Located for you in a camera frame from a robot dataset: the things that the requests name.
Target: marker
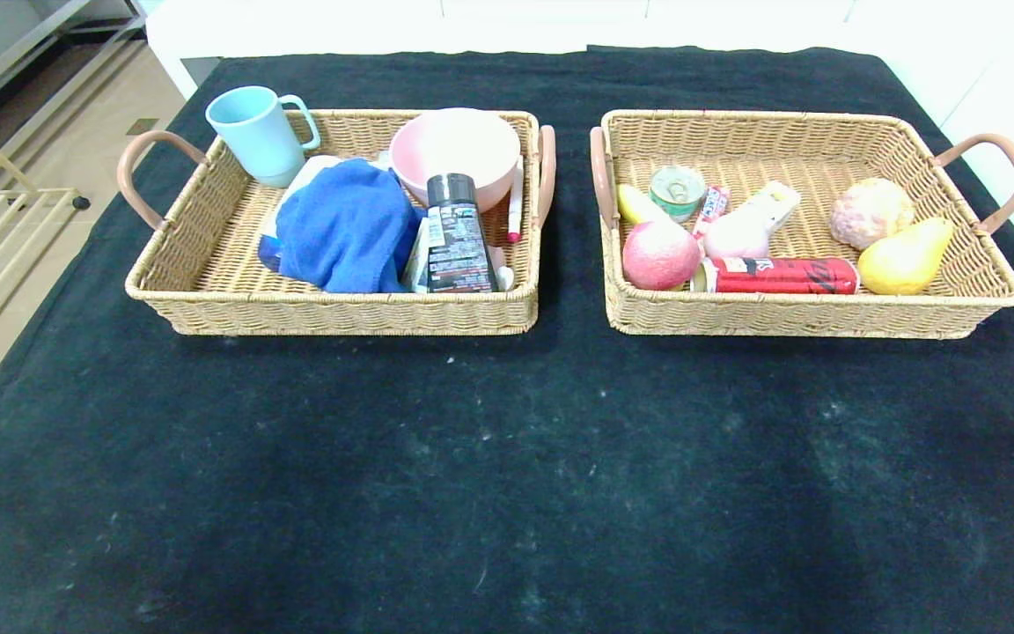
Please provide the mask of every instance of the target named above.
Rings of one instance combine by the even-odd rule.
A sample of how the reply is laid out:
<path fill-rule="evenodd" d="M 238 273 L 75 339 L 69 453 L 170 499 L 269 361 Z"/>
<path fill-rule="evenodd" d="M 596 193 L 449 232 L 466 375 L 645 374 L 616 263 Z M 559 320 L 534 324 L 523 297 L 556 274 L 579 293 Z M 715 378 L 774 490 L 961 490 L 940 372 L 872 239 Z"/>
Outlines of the marker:
<path fill-rule="evenodd" d="M 507 241 L 517 242 L 523 233 L 523 157 L 515 161 L 515 182 L 510 187 L 510 206 L 507 209 Z"/>

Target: canned food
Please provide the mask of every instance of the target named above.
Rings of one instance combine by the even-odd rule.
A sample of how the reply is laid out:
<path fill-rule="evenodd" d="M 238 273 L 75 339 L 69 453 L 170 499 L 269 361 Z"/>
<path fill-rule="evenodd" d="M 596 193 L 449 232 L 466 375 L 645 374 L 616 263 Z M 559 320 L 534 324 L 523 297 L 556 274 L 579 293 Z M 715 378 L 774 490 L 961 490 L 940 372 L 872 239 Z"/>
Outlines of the canned food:
<path fill-rule="evenodd" d="M 712 293 L 854 294 L 856 266 L 841 257 L 705 257 L 691 280 L 693 291 Z"/>
<path fill-rule="evenodd" d="M 687 220 L 696 212 L 696 206 L 705 193 L 707 181 L 704 175 L 682 165 L 669 164 L 656 169 L 651 175 L 649 196 L 652 202 L 676 222 Z"/>

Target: mug handle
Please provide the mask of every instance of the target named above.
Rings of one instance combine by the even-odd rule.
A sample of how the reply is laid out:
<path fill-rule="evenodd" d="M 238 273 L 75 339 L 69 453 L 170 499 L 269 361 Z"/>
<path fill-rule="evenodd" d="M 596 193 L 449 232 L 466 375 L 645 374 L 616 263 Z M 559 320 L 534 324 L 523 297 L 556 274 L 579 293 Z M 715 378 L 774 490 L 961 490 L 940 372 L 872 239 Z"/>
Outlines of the mug handle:
<path fill-rule="evenodd" d="M 307 121 L 307 128 L 310 129 L 310 141 L 306 143 L 300 143 L 299 147 L 306 150 L 314 150 L 318 147 L 318 130 L 315 129 L 315 120 L 310 117 L 310 111 L 307 110 L 307 105 L 303 104 L 303 99 L 295 95 L 285 95 L 281 96 L 281 104 L 292 103 L 295 108 L 299 109 L 299 112 L 303 114 L 304 120 Z"/>

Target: blue towel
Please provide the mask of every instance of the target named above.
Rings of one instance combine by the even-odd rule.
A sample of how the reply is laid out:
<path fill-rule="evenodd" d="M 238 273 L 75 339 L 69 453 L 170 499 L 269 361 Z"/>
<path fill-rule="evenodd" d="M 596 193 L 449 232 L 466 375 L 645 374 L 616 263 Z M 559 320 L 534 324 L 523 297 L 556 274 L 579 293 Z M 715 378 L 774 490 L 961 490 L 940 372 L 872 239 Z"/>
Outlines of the blue towel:
<path fill-rule="evenodd" d="M 318 172 L 277 214 L 279 273 L 333 293 L 410 292 L 399 272 L 424 212 L 391 171 L 351 159 Z"/>

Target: tin can lid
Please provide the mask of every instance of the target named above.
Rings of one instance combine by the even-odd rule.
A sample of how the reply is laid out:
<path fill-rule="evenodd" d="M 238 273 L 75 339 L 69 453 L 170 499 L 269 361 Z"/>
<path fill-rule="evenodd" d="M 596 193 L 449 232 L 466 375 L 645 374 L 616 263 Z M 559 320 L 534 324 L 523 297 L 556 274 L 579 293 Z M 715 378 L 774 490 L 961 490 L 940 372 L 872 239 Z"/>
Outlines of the tin can lid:
<path fill-rule="evenodd" d="M 696 169 L 668 164 L 652 173 L 651 193 L 669 204 L 693 205 L 707 194 L 707 181 Z"/>
<path fill-rule="evenodd" d="M 426 189 L 430 194 L 430 206 L 442 204 L 443 201 L 476 203 L 476 182 L 466 173 L 437 173 L 430 178 Z"/>

